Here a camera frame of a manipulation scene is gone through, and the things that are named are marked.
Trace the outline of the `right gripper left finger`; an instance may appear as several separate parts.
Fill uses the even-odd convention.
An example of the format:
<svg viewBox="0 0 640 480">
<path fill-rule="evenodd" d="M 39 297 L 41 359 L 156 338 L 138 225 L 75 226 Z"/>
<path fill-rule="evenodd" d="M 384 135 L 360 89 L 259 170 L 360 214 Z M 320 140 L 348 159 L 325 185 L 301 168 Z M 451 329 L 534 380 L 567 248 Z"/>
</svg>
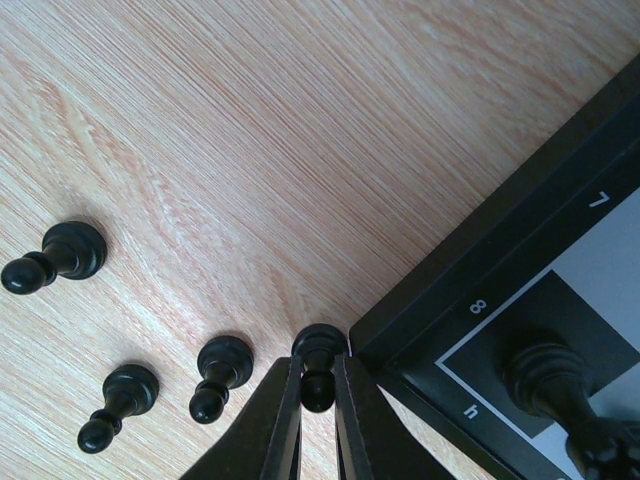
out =
<svg viewBox="0 0 640 480">
<path fill-rule="evenodd" d="M 181 476 L 188 479 L 298 479 L 303 362 L 282 357 L 224 435 Z"/>
</svg>

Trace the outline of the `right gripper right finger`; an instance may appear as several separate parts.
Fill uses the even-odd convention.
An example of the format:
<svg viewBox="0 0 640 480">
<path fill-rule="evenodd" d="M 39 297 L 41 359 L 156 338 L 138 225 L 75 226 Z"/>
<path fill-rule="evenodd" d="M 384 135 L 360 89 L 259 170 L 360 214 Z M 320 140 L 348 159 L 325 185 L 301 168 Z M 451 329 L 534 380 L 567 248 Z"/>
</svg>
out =
<svg viewBox="0 0 640 480">
<path fill-rule="evenodd" d="M 334 375 L 341 479 L 453 477 L 406 429 L 358 359 L 337 356 Z"/>
</svg>

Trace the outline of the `black chess piece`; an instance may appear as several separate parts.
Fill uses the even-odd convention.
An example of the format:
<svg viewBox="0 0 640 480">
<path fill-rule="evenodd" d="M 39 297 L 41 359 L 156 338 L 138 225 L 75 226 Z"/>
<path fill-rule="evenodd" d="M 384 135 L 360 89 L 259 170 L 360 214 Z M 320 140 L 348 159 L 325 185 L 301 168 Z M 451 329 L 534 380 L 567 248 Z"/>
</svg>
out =
<svg viewBox="0 0 640 480">
<path fill-rule="evenodd" d="M 40 251 L 28 252 L 4 266 L 1 283 L 12 294 L 28 295 L 59 276 L 85 280 L 103 267 L 107 253 L 105 237 L 93 226 L 80 221 L 58 223 L 45 233 Z"/>
<path fill-rule="evenodd" d="M 107 449 L 122 429 L 123 420 L 148 412 L 159 396 L 159 380 L 146 367 L 125 364 L 104 380 L 104 407 L 92 413 L 81 427 L 77 444 L 87 454 Z"/>
<path fill-rule="evenodd" d="M 326 323 L 309 325 L 296 336 L 291 354 L 300 356 L 303 362 L 301 403 L 307 410 L 322 413 L 333 405 L 335 357 L 348 352 L 344 333 Z"/>
<path fill-rule="evenodd" d="M 221 335 L 209 340 L 197 357 L 202 381 L 189 402 L 191 418 L 199 424 L 217 421 L 229 400 L 229 392 L 250 379 L 253 366 L 253 352 L 241 338 Z"/>
</svg>

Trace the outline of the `black chess pawn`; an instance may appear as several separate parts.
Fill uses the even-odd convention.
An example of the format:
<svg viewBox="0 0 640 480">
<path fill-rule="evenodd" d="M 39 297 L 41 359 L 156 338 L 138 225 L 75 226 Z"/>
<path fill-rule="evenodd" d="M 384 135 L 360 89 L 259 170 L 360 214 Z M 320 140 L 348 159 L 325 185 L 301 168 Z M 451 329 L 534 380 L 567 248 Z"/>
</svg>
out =
<svg viewBox="0 0 640 480">
<path fill-rule="evenodd" d="M 560 337 L 527 332 L 501 346 L 501 380 L 513 404 L 548 418 L 567 434 L 564 449 L 584 479 L 639 477 L 639 385 L 617 395 L 626 419 L 598 414 L 590 403 L 595 377 Z"/>
</svg>

